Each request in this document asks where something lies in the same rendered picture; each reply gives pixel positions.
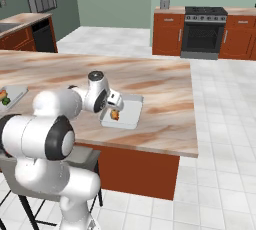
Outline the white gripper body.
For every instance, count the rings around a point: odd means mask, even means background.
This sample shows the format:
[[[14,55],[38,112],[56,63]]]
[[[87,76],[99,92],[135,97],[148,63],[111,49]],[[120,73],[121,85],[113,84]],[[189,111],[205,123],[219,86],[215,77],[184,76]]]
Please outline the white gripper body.
[[[112,102],[114,103],[114,108],[118,111],[122,111],[124,108],[124,102],[121,95],[115,95],[112,99]]]

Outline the orange cooked food piece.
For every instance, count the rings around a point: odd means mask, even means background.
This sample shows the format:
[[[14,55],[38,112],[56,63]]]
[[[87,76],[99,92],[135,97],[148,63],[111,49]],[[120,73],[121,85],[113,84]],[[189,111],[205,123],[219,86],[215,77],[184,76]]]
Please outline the orange cooked food piece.
[[[120,111],[116,109],[112,109],[110,113],[110,117],[112,120],[118,121],[120,118]]]

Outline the white tupperware container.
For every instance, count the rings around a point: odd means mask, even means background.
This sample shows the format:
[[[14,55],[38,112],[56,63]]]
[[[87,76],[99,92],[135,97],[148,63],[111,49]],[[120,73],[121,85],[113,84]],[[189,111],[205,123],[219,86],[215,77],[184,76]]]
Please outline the white tupperware container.
[[[102,126],[130,130],[137,127],[144,98],[138,94],[123,94],[122,98],[124,108],[119,112],[119,119],[113,120],[110,117],[111,109],[105,108],[99,117]]]

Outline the white large plate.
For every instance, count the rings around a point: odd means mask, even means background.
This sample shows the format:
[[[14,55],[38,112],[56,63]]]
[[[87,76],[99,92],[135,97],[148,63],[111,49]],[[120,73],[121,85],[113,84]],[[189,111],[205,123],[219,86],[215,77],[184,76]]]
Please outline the white large plate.
[[[6,90],[7,96],[5,98],[10,98],[10,103],[8,105],[2,104],[2,99],[0,98],[0,111],[4,112],[12,108],[17,104],[21,98],[28,92],[28,87],[24,85],[7,85],[0,88],[0,91]]]

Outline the grey stool with black legs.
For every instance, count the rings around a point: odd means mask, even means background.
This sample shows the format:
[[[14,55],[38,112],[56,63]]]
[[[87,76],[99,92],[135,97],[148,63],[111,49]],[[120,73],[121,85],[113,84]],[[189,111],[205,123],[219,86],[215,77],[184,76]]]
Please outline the grey stool with black legs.
[[[19,200],[29,218],[33,230],[39,230],[38,224],[54,226],[54,230],[101,230],[98,222],[91,216],[92,208],[88,208],[88,200],[103,205],[101,184],[98,170],[100,152],[83,146],[75,146],[65,162],[71,167],[70,180],[64,191],[65,194],[48,194],[34,192],[22,187],[15,179],[14,157],[0,154],[0,169],[14,194]],[[45,221],[37,221],[33,214],[28,197],[42,199],[43,201],[56,201],[59,203],[62,220],[56,225]]]

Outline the red-brown island cabinet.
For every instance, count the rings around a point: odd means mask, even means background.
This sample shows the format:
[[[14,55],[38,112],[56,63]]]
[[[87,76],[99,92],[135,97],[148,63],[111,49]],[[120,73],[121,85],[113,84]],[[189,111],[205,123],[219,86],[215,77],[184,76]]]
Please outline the red-brown island cabinet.
[[[172,200],[179,156],[85,144],[100,151],[101,187],[106,190]]]

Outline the red-brown base cabinet run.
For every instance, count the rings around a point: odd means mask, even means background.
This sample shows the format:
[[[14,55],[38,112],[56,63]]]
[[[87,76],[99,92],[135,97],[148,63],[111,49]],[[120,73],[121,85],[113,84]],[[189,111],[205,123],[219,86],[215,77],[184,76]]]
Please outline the red-brown base cabinet run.
[[[219,57],[222,59],[249,59],[255,39],[256,16],[229,15]]]
[[[184,28],[183,14],[154,14],[152,54],[179,56]]]

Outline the black dishwasher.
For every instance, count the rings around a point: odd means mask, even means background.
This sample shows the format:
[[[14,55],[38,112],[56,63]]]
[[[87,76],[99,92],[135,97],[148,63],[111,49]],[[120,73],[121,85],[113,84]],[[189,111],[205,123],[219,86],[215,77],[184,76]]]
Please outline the black dishwasher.
[[[39,21],[31,26],[32,34],[39,52],[54,52],[54,43],[48,19]]]

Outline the black and steel oven range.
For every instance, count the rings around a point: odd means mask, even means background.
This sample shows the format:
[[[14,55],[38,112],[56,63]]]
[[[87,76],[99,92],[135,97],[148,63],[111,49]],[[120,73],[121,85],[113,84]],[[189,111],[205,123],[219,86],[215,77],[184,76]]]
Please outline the black and steel oven range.
[[[223,7],[185,7],[181,57],[217,60],[227,20]]]

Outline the red-brown sink cabinet run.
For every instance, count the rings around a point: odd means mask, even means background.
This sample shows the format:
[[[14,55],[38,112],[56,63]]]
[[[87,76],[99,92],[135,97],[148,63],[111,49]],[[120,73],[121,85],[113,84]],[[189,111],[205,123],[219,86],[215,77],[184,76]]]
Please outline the red-brown sink cabinet run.
[[[35,51],[32,29],[26,27],[0,38],[0,50]]]

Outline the steel sink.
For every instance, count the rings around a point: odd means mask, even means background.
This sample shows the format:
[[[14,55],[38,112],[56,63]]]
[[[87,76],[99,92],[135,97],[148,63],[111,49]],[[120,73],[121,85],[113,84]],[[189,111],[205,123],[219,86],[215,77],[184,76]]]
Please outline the steel sink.
[[[0,34],[18,26],[19,23],[0,23]]]

